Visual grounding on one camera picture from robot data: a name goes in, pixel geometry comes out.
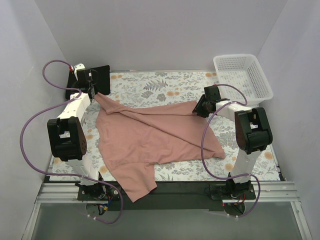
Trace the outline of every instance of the purple cable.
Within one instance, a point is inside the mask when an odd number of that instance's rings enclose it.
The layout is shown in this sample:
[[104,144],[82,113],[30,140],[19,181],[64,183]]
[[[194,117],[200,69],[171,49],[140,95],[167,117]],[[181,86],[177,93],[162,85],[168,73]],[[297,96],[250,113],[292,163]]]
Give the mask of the purple cable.
[[212,116],[209,118],[209,120],[208,120],[208,122],[207,122],[207,124],[206,124],[206,126],[205,126],[205,128],[204,128],[203,134],[202,134],[202,139],[201,139],[201,160],[202,160],[202,164],[203,164],[203,166],[204,166],[204,169],[207,171],[207,173],[208,173],[210,176],[214,177],[215,179],[219,179],[219,180],[231,180],[231,179],[235,179],[235,178],[239,178],[239,177],[244,177],[244,176],[252,176],[252,177],[255,178],[255,180],[256,180],[256,182],[257,182],[257,184],[258,184],[258,195],[256,196],[256,199],[255,199],[255,202],[254,202],[253,206],[252,206],[246,213],[238,216],[238,218],[242,218],[242,217],[248,215],[249,213],[251,213],[251,212],[253,211],[253,209],[256,207],[257,203],[258,203],[258,200],[259,200],[259,197],[260,197],[260,193],[261,193],[261,186],[260,186],[259,179],[258,179],[255,175],[249,174],[249,173],[243,173],[243,174],[239,174],[239,175],[235,175],[235,176],[230,176],[230,177],[220,177],[220,176],[215,176],[215,175],[213,175],[213,174],[209,171],[208,167],[206,166],[205,156],[204,156],[204,142],[205,142],[206,132],[207,132],[207,130],[208,130],[208,127],[209,127],[209,124],[210,124],[211,120],[214,118],[214,116],[217,115],[217,113],[218,113],[221,109],[223,109],[224,107],[226,107],[226,106],[228,106],[228,105],[230,105],[230,104],[232,104],[232,103],[237,103],[237,104],[239,104],[239,105],[246,106],[246,105],[248,104],[248,100],[247,100],[246,96],[245,96],[239,89],[237,89],[237,88],[234,87],[234,86],[231,86],[231,85],[229,85],[229,84],[216,84],[216,86],[226,86],[226,87],[230,87],[230,88],[233,88],[233,89],[237,90],[237,91],[243,96],[243,98],[244,98],[244,100],[245,100],[245,103],[241,103],[241,102],[239,102],[239,101],[228,102],[228,103],[224,104],[222,107],[218,108],[218,109],[212,114]]
[[123,209],[124,209],[124,200],[123,200],[123,197],[122,197],[122,194],[121,194],[120,190],[119,190],[117,187],[115,187],[114,185],[112,185],[112,184],[110,184],[110,183],[107,183],[107,182],[104,182],[104,181],[95,180],[95,179],[93,179],[93,178],[91,178],[91,177],[82,176],[82,175],[80,175],[80,174],[75,174],[75,173],[53,173],[53,172],[43,171],[43,170],[35,167],[35,166],[30,162],[30,160],[28,159],[28,157],[27,157],[27,155],[26,155],[26,152],[25,152],[25,149],[24,149],[24,133],[25,133],[25,130],[26,130],[28,124],[29,124],[34,118],[36,118],[37,116],[39,116],[40,114],[43,114],[43,113],[45,113],[45,112],[47,112],[47,111],[49,111],[49,110],[58,108],[58,107],[60,107],[60,106],[62,106],[62,105],[71,103],[71,102],[74,101],[76,98],[80,97],[80,95],[81,95],[81,93],[82,93],[80,89],[60,87],[60,86],[57,86],[57,85],[53,84],[52,82],[50,82],[50,81],[47,79],[47,77],[46,77],[46,75],[45,75],[46,67],[47,67],[49,64],[54,63],[54,62],[64,63],[64,64],[68,65],[70,69],[73,68],[69,63],[67,63],[67,62],[65,62],[65,61],[62,61],[62,60],[52,60],[52,61],[49,61],[49,62],[47,62],[47,63],[43,66],[43,69],[42,69],[42,76],[43,76],[44,80],[45,80],[48,84],[50,84],[51,86],[54,86],[55,88],[62,89],[62,90],[76,90],[76,91],[79,92],[79,94],[78,94],[75,98],[73,98],[73,99],[70,99],[70,100],[65,101],[65,102],[63,102],[63,103],[60,103],[60,104],[57,104],[57,105],[55,105],[55,106],[51,106],[51,107],[49,107],[49,108],[47,108],[47,109],[44,109],[44,110],[36,113],[36,114],[33,115],[28,121],[26,121],[26,123],[24,124],[24,126],[23,126],[23,128],[22,128],[22,130],[21,130],[21,133],[20,133],[20,149],[21,149],[22,156],[23,156],[24,160],[26,161],[26,163],[27,163],[33,170],[35,170],[35,171],[37,171],[37,172],[39,172],[39,173],[41,173],[41,174],[51,175],[51,176],[75,176],[75,177],[79,177],[79,178],[85,178],[85,179],[88,179],[88,180],[93,181],[93,182],[96,182],[96,183],[100,183],[100,184],[107,185],[107,186],[112,187],[113,189],[117,190],[118,193],[119,193],[119,197],[120,197],[121,207],[120,207],[120,212],[119,212],[119,214],[118,214],[118,216],[116,217],[115,220],[113,220],[113,221],[106,221],[106,220],[104,220],[104,219],[102,219],[102,218],[88,215],[88,216],[92,217],[93,219],[96,219],[96,220],[98,220],[98,221],[100,221],[100,222],[103,222],[103,223],[105,223],[105,224],[114,224],[114,223],[120,218],[120,216],[122,215]]

